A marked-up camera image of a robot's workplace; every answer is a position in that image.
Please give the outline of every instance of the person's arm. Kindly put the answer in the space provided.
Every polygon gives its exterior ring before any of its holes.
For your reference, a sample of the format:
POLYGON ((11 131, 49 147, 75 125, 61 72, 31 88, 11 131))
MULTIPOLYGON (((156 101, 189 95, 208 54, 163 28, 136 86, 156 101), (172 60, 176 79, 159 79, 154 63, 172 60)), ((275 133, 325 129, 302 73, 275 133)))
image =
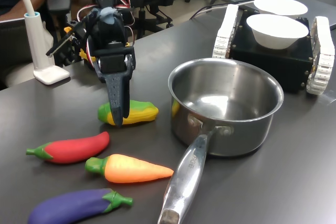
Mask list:
MULTIPOLYGON (((45 0, 30 0, 34 10, 37 10, 45 2, 45 0)), ((22 0, 20 0, 8 13, 0 16, 0 21, 23 18, 24 14, 27 12, 26 7, 22 0)))

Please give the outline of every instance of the robotic arm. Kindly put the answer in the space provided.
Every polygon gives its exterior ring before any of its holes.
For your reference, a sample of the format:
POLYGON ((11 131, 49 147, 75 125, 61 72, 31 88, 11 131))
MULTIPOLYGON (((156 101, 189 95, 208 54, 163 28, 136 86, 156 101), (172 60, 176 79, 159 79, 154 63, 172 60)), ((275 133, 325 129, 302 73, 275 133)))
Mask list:
POLYGON ((117 126, 121 126, 123 118, 127 118, 130 112, 129 90, 135 69, 134 48, 127 46, 122 14, 113 8, 117 0, 95 1, 98 8, 94 8, 81 22, 73 26, 71 32, 51 48, 47 55, 53 55, 75 34, 77 41, 80 41, 80 47, 87 49, 87 58, 99 80, 106 83, 113 120, 117 126), (86 32, 79 39, 78 35, 84 24, 86 32), (91 56, 95 56, 96 61, 92 62, 91 56))

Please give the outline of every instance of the white bowl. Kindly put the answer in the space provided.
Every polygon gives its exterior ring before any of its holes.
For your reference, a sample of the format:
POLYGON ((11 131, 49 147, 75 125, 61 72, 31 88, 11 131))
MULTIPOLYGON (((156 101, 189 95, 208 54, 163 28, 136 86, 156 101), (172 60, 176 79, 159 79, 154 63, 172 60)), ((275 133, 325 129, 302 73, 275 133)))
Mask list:
POLYGON ((308 11, 308 8, 295 0, 254 0, 261 14, 276 14, 296 19, 308 11))
POLYGON ((270 49, 285 49, 308 34, 308 28, 285 16, 256 14, 246 20, 256 41, 270 49))

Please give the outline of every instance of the orange carrot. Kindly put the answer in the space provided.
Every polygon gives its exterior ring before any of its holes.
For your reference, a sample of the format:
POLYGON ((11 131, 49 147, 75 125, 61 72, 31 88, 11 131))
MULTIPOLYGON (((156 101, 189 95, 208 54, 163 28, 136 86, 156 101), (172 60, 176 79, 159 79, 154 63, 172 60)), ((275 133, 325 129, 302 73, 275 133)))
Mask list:
POLYGON ((113 183, 144 182, 171 177, 174 173, 167 167, 120 154, 113 154, 104 159, 92 157, 86 161, 85 169, 104 175, 113 183))

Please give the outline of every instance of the lamp base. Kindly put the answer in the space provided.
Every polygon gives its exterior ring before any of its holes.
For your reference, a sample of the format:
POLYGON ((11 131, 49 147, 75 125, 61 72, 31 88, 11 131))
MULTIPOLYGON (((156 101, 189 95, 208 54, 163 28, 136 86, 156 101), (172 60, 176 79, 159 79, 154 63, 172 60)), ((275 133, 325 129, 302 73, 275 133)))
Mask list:
POLYGON ((40 82, 51 85, 70 77, 70 73, 57 66, 34 69, 34 77, 40 82))

